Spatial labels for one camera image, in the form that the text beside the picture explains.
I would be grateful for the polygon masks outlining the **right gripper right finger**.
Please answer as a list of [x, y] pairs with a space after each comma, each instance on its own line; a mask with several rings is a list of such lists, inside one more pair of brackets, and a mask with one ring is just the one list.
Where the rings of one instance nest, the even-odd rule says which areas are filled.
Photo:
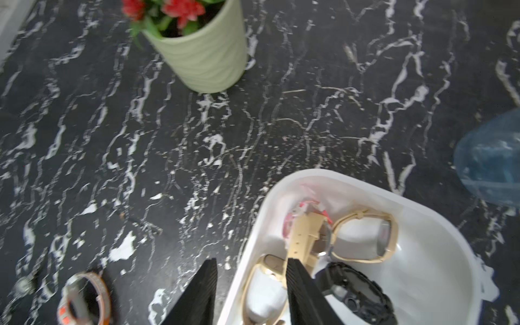
[[288, 259], [286, 280], [292, 325], [343, 324], [298, 259]]

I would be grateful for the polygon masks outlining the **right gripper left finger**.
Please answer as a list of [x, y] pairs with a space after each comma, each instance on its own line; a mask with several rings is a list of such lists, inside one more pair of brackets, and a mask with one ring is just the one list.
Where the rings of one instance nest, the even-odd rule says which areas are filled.
[[216, 259], [205, 260], [162, 324], [212, 325], [217, 280]]

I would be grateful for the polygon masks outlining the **black watch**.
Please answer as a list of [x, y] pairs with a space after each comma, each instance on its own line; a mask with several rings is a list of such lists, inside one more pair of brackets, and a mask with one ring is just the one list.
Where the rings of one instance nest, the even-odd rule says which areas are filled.
[[332, 295], [369, 324], [397, 324], [394, 306], [383, 289], [363, 273], [341, 262], [331, 262], [315, 274], [323, 296]]

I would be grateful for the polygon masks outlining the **pink white watch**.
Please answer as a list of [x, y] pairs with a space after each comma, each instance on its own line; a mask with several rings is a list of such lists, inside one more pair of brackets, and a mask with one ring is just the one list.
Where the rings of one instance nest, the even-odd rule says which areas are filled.
[[296, 206], [284, 218], [282, 227], [282, 237], [284, 239], [288, 240], [295, 218], [306, 213], [317, 213], [318, 215], [322, 215], [326, 218], [329, 226], [333, 224], [323, 203], [321, 203], [319, 200], [303, 200], [297, 203]]

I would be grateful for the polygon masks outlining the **orange white watch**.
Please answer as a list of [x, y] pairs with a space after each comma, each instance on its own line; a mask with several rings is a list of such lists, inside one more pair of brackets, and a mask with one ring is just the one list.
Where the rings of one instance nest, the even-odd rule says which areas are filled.
[[59, 324], [110, 324], [111, 297], [102, 277], [95, 272], [71, 276], [62, 288], [56, 315]]

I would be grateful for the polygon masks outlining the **white storage box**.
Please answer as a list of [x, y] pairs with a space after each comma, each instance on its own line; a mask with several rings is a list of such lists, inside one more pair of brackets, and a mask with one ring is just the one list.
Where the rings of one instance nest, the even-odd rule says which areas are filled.
[[242, 323], [242, 292], [251, 269], [265, 254], [285, 257], [286, 215], [301, 201], [317, 199], [332, 219], [360, 207], [394, 216], [395, 254], [356, 269], [380, 285], [400, 324], [477, 324], [482, 298], [479, 264], [463, 235], [437, 212], [374, 185], [325, 169], [306, 169], [279, 181], [266, 196], [218, 319]]

